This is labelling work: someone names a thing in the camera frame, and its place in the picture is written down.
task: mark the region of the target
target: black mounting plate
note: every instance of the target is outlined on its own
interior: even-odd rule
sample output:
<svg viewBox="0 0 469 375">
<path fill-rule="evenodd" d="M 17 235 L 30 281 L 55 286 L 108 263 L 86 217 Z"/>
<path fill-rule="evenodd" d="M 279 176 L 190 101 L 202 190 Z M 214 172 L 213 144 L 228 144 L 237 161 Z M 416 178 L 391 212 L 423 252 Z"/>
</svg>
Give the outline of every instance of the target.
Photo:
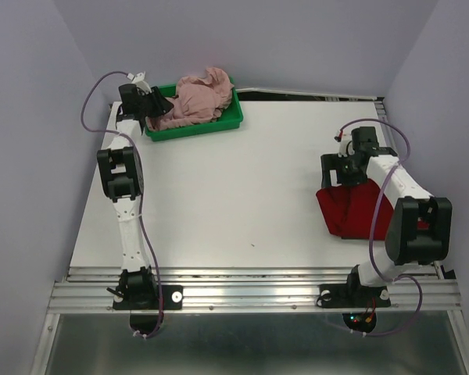
<svg viewBox="0 0 469 375">
<path fill-rule="evenodd" d="M 176 291 L 183 295 L 182 285 L 162 285 L 163 291 L 163 310 L 181 310 L 182 299 L 179 302 L 172 300 L 172 294 Z M 158 310 L 159 300 L 150 298 L 145 301 L 145 307 L 141 303 L 123 300 L 122 302 L 113 301 L 114 310 Z"/>
<path fill-rule="evenodd" d="M 391 301 L 389 299 L 382 299 L 381 293 L 387 292 L 387 287 L 360 287 L 354 294 L 348 293 L 346 284 L 322 284 L 320 285 L 321 296 L 317 300 L 321 301 L 323 309 L 365 309 L 372 298 L 375 299 L 376 307 L 389 307 Z M 324 291 L 330 291 L 329 294 L 322 295 Z"/>
</svg>

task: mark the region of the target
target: bolt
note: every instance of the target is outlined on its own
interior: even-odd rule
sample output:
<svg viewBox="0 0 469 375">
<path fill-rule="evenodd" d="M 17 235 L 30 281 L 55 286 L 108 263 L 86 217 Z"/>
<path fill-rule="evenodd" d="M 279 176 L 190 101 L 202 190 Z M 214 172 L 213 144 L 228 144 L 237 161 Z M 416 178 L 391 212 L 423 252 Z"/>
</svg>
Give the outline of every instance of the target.
<svg viewBox="0 0 469 375">
<path fill-rule="evenodd" d="M 321 291 L 320 296 L 321 296 L 321 299 L 327 302 L 331 300 L 331 294 L 329 290 L 325 289 L 324 291 Z"/>
<path fill-rule="evenodd" d="M 179 291 L 175 291 L 174 293 L 172 293 L 172 301 L 174 301 L 175 303 L 179 303 L 180 301 L 182 301 L 182 293 L 180 293 Z"/>
<path fill-rule="evenodd" d="M 381 292 L 380 297 L 381 297 L 382 300 L 387 301 L 389 299 L 389 292 L 384 289 Z"/>
</svg>

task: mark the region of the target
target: cable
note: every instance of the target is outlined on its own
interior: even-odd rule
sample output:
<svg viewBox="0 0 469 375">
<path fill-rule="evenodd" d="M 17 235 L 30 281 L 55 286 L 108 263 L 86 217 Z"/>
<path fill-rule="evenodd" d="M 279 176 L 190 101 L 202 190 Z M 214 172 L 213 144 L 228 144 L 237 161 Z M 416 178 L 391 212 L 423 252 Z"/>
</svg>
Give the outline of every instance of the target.
<svg viewBox="0 0 469 375">
<path fill-rule="evenodd" d="M 375 297 L 372 297 L 372 313 L 370 314 L 369 317 L 367 317 L 367 318 L 365 319 L 365 321 L 366 321 L 367 323 L 371 322 L 372 319 L 374 318 L 375 309 L 376 309 L 376 308 L 377 308 L 377 306 L 375 305 Z"/>
<path fill-rule="evenodd" d="M 379 214 L 379 210 L 381 208 L 382 198 L 384 197 L 385 189 L 387 188 L 388 183 L 391 180 L 392 175 L 396 171 L 396 168 L 398 168 L 398 166 L 400 166 L 401 163 L 404 163 L 405 161 L 407 161 L 408 158 L 410 157 L 411 147 L 410 147 L 410 141 L 408 141 L 408 137 L 398 127 L 395 127 L 394 125 L 391 125 L 390 123 L 387 123 L 385 121 L 382 121 L 382 120 L 379 120 L 379 119 L 373 119 L 373 118 L 372 119 L 369 119 L 369 118 L 358 119 L 358 120 L 354 120 L 354 121 L 351 121 L 351 122 L 347 123 L 346 125 L 344 125 L 343 127 L 340 128 L 339 137 L 342 136 L 342 133 L 343 133 L 344 129 L 346 129 L 347 127 L 350 127 L 354 123 L 362 123 L 364 121 L 373 121 L 375 123 L 381 123 L 383 125 L 386 125 L 387 127 L 393 129 L 396 133 L 398 133 L 403 138 L 403 140 L 405 141 L 405 144 L 406 144 L 406 154 L 404 155 L 404 157 L 399 158 L 398 163 L 395 164 L 391 168 L 391 170 L 389 170 L 387 176 L 384 179 L 384 182 L 382 183 L 381 190 L 378 193 L 377 201 L 375 203 L 374 217 L 372 218 L 372 224 L 370 226 L 370 236 L 368 238 L 368 254 L 370 256 L 370 261 L 372 263 L 372 266 L 374 267 L 375 272 L 377 273 L 377 275 L 384 282 L 386 282 L 386 283 L 395 283 L 398 280 L 411 279 L 415 283 L 415 285 L 417 286 L 417 289 L 419 291 L 419 302 L 417 304 L 417 308 L 415 309 L 414 314 L 401 327 L 395 328 L 394 330 L 388 330 L 386 332 L 381 332 L 381 333 L 378 333 L 378 334 L 376 334 L 376 333 L 367 334 L 367 336 L 371 336 L 371 337 L 384 337 L 384 336 L 389 336 L 391 334 L 398 334 L 399 332 L 402 332 L 406 328 L 410 327 L 415 322 L 415 320 L 417 319 L 418 314 L 421 311 L 421 307 L 422 307 L 422 298 L 423 298 L 422 286 L 417 281 L 417 279 L 415 277 L 413 277 L 411 275 L 407 275 L 405 273 L 400 274 L 398 277 L 395 277 L 394 279 L 389 279 L 384 274 L 382 274 L 382 272 L 379 270 L 379 268 L 377 266 L 377 263 L 375 262 L 375 259 L 374 259 L 374 233 L 375 233 L 375 227 L 377 226 L 378 214 Z"/>
<path fill-rule="evenodd" d="M 349 141 L 347 142 L 347 145 L 345 146 L 345 154 L 347 156 L 351 156 L 351 154 L 349 154 L 349 145 L 351 145 L 353 143 L 353 141 Z"/>
<path fill-rule="evenodd" d="M 88 100 L 91 98 L 91 96 L 94 93 L 95 89 L 99 86 L 99 84 L 102 82 L 102 80 L 104 80 L 106 77 L 111 76 L 113 74 L 122 74 L 125 77 L 128 77 L 128 73 L 125 73 L 121 70 L 114 70 L 112 72 L 108 72 L 108 73 L 104 74 L 101 78 L 99 78 L 98 81 L 95 82 L 94 86 L 92 86 L 92 89 L 88 92 L 87 98 L 85 98 L 85 100 L 84 100 L 84 104 L 82 105 L 81 112 L 80 112 L 80 122 L 81 122 L 82 127 L 84 127 L 84 129 L 86 131 L 89 131 L 91 133 L 115 134 L 115 135 L 120 135 L 121 137 L 126 138 L 131 143 L 131 145 L 134 147 L 135 153 L 138 157 L 139 166 L 142 166 L 141 155 L 139 154 L 138 148 L 137 148 L 135 142 L 132 140 L 132 138 L 130 138 L 128 135 L 122 134 L 122 133 L 120 133 L 119 131 L 116 131 L 116 130 L 91 129 L 90 127 L 88 127 L 85 124 L 84 115 L 85 115 L 85 108 L 87 108 Z M 142 219 L 142 203 L 143 202 L 144 202 L 144 192 L 142 192 L 142 195 L 141 195 L 141 203 L 139 204 L 138 218 L 139 218 L 139 223 L 141 224 L 142 235 L 144 236 L 146 244 L 149 247 L 149 251 L 151 252 L 151 256 L 153 257 L 153 262 L 155 263 L 156 283 L 158 284 L 158 295 L 159 295 L 159 305 L 158 306 L 159 307 L 158 307 L 158 320 L 156 321 L 155 328 L 149 334 L 142 334 L 142 337 L 143 338 L 152 338 L 153 336 L 156 336 L 156 334 L 158 333 L 158 330 L 159 330 L 159 328 L 160 328 L 160 326 L 162 325 L 162 322 L 163 322 L 163 293 L 162 293 L 162 281 L 161 281 L 161 278 L 160 278 L 160 275 L 159 275 L 158 260 L 156 259 L 155 250 L 153 249 L 153 247 L 151 245 L 151 241 L 149 240 L 148 233 L 146 232 L 146 229 L 145 229 L 144 220 Z"/>
<path fill-rule="evenodd" d="M 370 301 L 367 303 L 367 309 L 361 316 L 365 316 L 368 314 L 368 310 L 370 310 L 370 307 L 372 308 L 372 312 L 370 314 L 370 318 L 374 316 L 375 313 L 375 297 L 372 297 L 372 306 L 370 306 Z"/>
</svg>

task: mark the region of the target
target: screw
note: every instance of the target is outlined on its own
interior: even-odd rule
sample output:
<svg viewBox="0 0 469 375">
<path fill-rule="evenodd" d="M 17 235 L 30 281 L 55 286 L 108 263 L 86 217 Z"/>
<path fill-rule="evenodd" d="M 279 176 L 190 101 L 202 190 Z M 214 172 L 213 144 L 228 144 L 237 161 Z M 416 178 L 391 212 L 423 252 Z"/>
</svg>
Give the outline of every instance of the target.
<svg viewBox="0 0 469 375">
<path fill-rule="evenodd" d="M 384 289 L 381 292 L 380 297 L 381 297 L 382 300 L 387 301 L 389 299 L 389 292 Z"/>
<path fill-rule="evenodd" d="M 174 293 L 172 293 L 172 301 L 174 301 L 175 303 L 179 303 L 180 301 L 182 301 L 182 293 L 180 293 L 179 291 L 175 291 Z"/>
</svg>

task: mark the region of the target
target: green tray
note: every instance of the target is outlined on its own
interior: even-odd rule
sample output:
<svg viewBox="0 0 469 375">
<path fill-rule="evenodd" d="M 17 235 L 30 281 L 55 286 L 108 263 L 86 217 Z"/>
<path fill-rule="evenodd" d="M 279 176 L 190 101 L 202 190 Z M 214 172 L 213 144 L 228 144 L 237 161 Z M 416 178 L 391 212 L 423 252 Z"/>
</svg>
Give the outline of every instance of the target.
<svg viewBox="0 0 469 375">
<path fill-rule="evenodd" d="M 160 92 L 166 98 L 175 95 L 175 84 L 162 86 L 159 88 Z M 240 122 L 243 121 L 242 108 L 236 90 L 233 88 L 233 98 L 231 104 L 227 107 L 222 115 L 213 123 L 199 123 L 198 125 L 190 125 L 188 127 L 176 127 L 174 129 L 167 129 L 161 131 L 150 131 L 145 128 L 146 135 L 154 142 L 166 141 L 167 139 L 189 137 L 191 135 L 213 133 L 214 131 L 237 129 L 240 127 Z"/>
</svg>

